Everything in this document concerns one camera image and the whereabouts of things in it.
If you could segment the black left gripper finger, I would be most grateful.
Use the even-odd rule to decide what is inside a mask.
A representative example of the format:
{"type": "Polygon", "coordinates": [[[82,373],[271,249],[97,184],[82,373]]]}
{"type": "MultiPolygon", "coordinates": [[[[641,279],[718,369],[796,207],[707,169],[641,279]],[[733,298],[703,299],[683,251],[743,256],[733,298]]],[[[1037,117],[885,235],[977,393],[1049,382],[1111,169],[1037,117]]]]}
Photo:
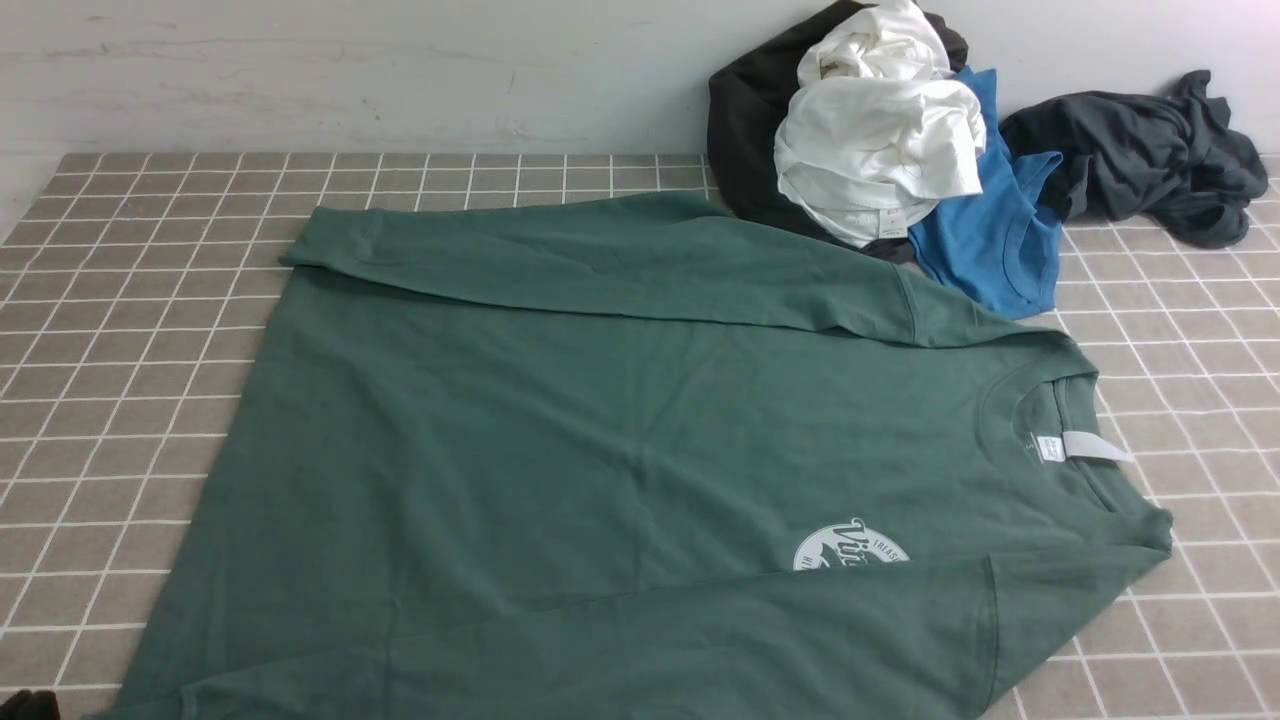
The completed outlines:
{"type": "Polygon", "coordinates": [[[51,691],[18,691],[1,703],[1,720],[60,720],[58,697],[51,691]]]}

